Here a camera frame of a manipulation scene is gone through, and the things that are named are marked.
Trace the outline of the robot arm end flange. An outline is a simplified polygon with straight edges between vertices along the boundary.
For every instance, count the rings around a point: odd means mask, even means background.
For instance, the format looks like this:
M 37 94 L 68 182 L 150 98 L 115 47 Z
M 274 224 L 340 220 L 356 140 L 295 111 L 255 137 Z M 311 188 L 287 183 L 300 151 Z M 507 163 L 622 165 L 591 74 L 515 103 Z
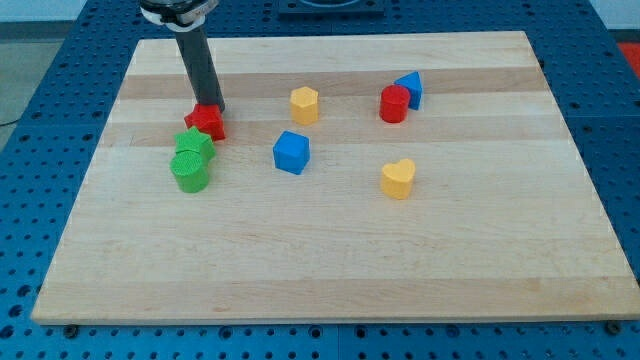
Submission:
M 213 11 L 219 0 L 139 0 L 143 16 L 156 25 L 186 27 Z

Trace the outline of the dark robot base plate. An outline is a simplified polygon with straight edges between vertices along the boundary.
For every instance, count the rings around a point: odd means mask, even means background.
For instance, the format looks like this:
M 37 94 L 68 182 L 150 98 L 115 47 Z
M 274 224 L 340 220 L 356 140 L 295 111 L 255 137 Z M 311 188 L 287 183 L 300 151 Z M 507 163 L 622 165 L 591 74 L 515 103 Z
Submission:
M 385 0 L 277 0 L 280 17 L 315 15 L 381 15 Z

